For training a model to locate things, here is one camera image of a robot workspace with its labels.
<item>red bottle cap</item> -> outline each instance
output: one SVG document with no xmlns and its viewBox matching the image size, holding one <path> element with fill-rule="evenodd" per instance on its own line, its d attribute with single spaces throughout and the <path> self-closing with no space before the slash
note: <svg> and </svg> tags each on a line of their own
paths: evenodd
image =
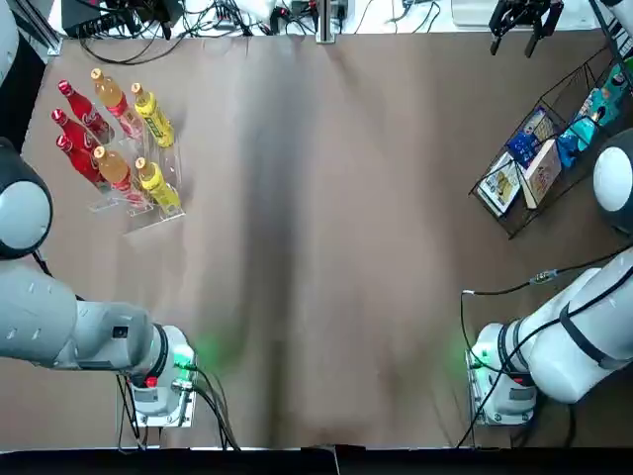
<svg viewBox="0 0 633 475">
<path fill-rule="evenodd" d="M 59 81 L 59 83 L 57 84 L 57 89 L 59 89 L 59 92 L 61 92 L 64 96 L 70 96 L 73 92 L 75 92 L 73 91 L 70 83 L 65 79 Z"/>
<path fill-rule="evenodd" d="M 55 143 L 63 151 L 71 151 L 72 150 L 72 142 L 70 141 L 70 139 L 65 134 L 62 134 L 59 137 L 57 137 L 57 141 Z"/>
<path fill-rule="evenodd" d="M 61 109 L 53 110 L 50 113 L 50 116 L 61 126 L 65 125 L 66 122 L 68 122 L 68 116 L 66 116 L 66 114 Z"/>
</svg>

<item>bottle cap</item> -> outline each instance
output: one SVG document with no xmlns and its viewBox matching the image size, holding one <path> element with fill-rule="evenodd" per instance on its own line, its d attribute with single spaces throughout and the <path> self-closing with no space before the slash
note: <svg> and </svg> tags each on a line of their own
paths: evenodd
<svg viewBox="0 0 633 475">
<path fill-rule="evenodd" d="M 100 160 L 104 156 L 106 156 L 106 150 L 102 146 L 98 146 L 95 148 L 95 151 L 92 152 L 95 155 L 95 158 Z"/>
<path fill-rule="evenodd" d="M 54 109 L 50 113 L 50 116 L 61 126 L 68 122 L 68 116 L 66 116 L 66 114 L 61 109 Z"/>
<path fill-rule="evenodd" d="M 55 141 L 55 143 L 63 151 L 71 151 L 72 150 L 72 142 L 70 141 L 70 139 L 65 134 L 62 134 L 59 137 L 57 137 L 57 140 Z"/>
<path fill-rule="evenodd" d="M 57 89 L 59 89 L 59 92 L 61 92 L 64 96 L 70 96 L 73 92 L 75 92 L 70 83 L 65 79 L 57 83 Z"/>
<path fill-rule="evenodd" d="M 96 81 L 97 79 L 101 79 L 103 77 L 103 71 L 99 69 L 98 67 L 95 67 L 92 71 L 90 71 L 90 77 L 92 78 L 93 81 Z"/>
<path fill-rule="evenodd" d="M 135 95 L 142 94 L 142 86 L 140 85 L 139 82 L 135 82 L 132 85 L 132 93 Z"/>
<path fill-rule="evenodd" d="M 147 160 L 140 156 L 136 159 L 135 166 L 137 170 L 143 170 L 147 166 Z"/>
</svg>

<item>red bottle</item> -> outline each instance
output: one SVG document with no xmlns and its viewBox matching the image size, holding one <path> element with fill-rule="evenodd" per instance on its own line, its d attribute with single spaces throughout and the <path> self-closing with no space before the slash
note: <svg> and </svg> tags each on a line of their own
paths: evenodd
<svg viewBox="0 0 633 475">
<path fill-rule="evenodd" d="M 75 147 L 65 134 L 57 137 L 56 144 L 61 151 L 68 155 L 74 169 L 81 173 L 90 183 L 95 185 L 99 191 L 107 191 L 110 189 L 110 184 L 99 172 L 99 165 L 91 153 Z"/>
<path fill-rule="evenodd" d="M 50 116 L 63 129 L 66 136 L 76 148 L 81 148 L 92 154 L 92 150 L 94 150 L 98 144 L 90 137 L 88 131 L 72 119 L 68 119 L 68 116 L 66 116 L 61 109 L 55 109 Z"/>
<path fill-rule="evenodd" d="M 59 81 L 57 88 L 68 99 L 70 108 L 77 119 L 92 132 L 100 143 L 108 143 L 114 136 L 114 131 L 97 112 L 90 100 L 76 92 L 68 81 Z"/>
</svg>

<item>tabletop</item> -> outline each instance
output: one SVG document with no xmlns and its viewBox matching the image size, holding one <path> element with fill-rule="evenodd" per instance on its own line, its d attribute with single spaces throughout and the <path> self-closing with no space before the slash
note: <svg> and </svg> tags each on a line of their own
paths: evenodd
<svg viewBox="0 0 633 475">
<path fill-rule="evenodd" d="M 527 59 L 527 39 L 509 36 L 497 56 L 484 33 L 342 36 L 330 47 L 188 39 L 140 66 L 99 64 L 64 42 L 23 148 L 52 194 L 49 268 L 86 299 L 128 301 L 181 328 L 224 381 L 241 445 L 452 445 L 469 421 L 460 291 L 615 247 L 590 188 L 513 241 L 467 195 L 541 92 L 604 41 L 560 33 Z M 95 48 L 126 56 L 143 42 Z M 166 48 L 156 41 L 149 53 Z M 55 149 L 49 112 L 66 107 L 60 79 L 96 101 L 97 65 L 125 90 L 142 82 L 174 124 L 186 216 L 130 232 L 124 210 L 89 211 L 95 191 Z M 473 302 L 469 330 L 555 292 Z M 3 448 L 116 443 L 112 374 L 8 360 L 0 370 L 11 381 L 0 392 Z M 631 391 L 613 384 L 585 399 L 585 443 L 630 438 L 619 422 Z M 476 436 L 507 444 L 505 430 Z M 198 405 L 194 427 L 161 443 L 217 445 L 211 414 Z"/>
</svg>

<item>plastic bottle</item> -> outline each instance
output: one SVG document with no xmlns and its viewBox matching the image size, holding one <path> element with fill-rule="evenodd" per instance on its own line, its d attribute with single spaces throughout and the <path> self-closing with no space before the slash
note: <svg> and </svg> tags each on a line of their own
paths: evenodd
<svg viewBox="0 0 633 475">
<path fill-rule="evenodd" d="M 99 96 L 103 105 L 106 106 L 106 109 L 117 118 L 123 132 L 133 139 L 141 139 L 142 121 L 128 106 L 126 95 L 121 91 L 115 80 L 110 76 L 104 76 L 99 68 L 93 69 L 90 77 L 95 83 L 97 96 Z"/>
<path fill-rule="evenodd" d="M 145 208 L 148 203 L 133 184 L 132 170 L 125 160 L 115 151 L 95 148 L 93 156 L 99 163 L 99 171 L 112 187 L 119 190 L 134 208 Z"/>
<path fill-rule="evenodd" d="M 55 143 L 70 158 L 70 163 L 72 163 L 74 169 L 95 185 L 99 191 L 106 192 L 110 190 L 110 183 L 103 177 L 99 171 L 99 165 L 89 152 L 75 147 L 65 134 L 57 137 Z"/>
<path fill-rule="evenodd" d="M 145 119 L 158 146 L 172 146 L 174 143 L 174 130 L 156 104 L 154 94 L 143 90 L 138 82 L 132 85 L 132 93 L 135 95 L 135 109 Z"/>
<path fill-rule="evenodd" d="M 75 91 L 70 83 L 65 80 L 59 81 L 57 89 L 66 97 L 77 119 L 88 128 L 93 136 L 97 138 L 97 141 L 106 144 L 112 140 L 115 131 L 110 127 L 110 124 L 103 119 L 101 114 L 97 112 L 97 109 L 95 109 L 95 106 L 87 97 Z"/>
<path fill-rule="evenodd" d="M 156 200 L 166 215 L 173 215 L 180 211 L 180 198 L 162 176 L 162 171 L 157 163 L 147 161 L 140 157 L 136 159 L 136 170 L 140 178 L 140 186 Z"/>
<path fill-rule="evenodd" d="M 92 154 L 92 151 L 97 147 L 97 143 L 81 124 L 68 119 L 68 116 L 61 109 L 53 110 L 50 116 L 63 129 L 75 147 Z"/>
</svg>

